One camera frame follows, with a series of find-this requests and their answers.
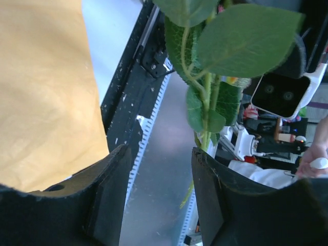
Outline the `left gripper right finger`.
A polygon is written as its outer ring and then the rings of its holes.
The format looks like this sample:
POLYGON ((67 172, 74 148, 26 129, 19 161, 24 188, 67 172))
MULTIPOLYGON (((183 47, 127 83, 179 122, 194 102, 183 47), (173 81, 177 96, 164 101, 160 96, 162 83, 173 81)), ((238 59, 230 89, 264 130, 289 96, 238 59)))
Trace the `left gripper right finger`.
POLYGON ((204 245, 327 245, 327 180, 306 178, 274 189, 192 151, 204 245))

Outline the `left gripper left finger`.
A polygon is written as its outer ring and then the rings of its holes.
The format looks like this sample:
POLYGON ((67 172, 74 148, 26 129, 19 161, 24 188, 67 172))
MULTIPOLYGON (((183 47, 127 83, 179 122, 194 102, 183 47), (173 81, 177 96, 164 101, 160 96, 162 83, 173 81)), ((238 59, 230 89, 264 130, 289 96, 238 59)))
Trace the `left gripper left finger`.
POLYGON ((118 245, 131 169, 120 145, 44 191, 1 186, 1 245, 118 245))

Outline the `orange wrapping paper sheet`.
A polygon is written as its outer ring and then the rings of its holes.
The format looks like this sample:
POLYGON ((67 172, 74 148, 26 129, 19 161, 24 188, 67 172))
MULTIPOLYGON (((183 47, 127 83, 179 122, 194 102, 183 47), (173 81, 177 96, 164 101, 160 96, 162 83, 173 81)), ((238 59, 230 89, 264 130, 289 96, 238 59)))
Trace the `orange wrapping paper sheet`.
POLYGON ((81 1, 1 1, 1 184, 44 190, 108 153, 81 1))

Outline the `fake flower bouquet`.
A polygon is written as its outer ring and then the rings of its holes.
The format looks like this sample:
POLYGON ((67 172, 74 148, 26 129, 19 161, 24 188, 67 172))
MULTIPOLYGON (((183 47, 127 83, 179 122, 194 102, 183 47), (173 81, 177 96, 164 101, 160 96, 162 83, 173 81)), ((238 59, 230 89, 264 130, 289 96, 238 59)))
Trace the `fake flower bouquet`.
POLYGON ((187 119, 198 147, 215 154, 219 133, 232 126, 242 90, 292 51, 304 15, 257 3, 155 1, 165 16, 169 59, 188 85, 187 119))

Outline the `person hand in background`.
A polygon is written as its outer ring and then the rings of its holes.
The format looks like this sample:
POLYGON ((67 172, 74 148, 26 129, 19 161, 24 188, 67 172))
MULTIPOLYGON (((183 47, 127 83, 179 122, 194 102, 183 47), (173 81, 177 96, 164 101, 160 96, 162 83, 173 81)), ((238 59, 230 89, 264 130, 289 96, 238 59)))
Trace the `person hand in background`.
POLYGON ((296 175, 318 177, 327 174, 327 168, 315 169, 310 166, 310 163, 317 158, 327 159, 327 116, 317 125, 312 145, 304 152, 296 175))

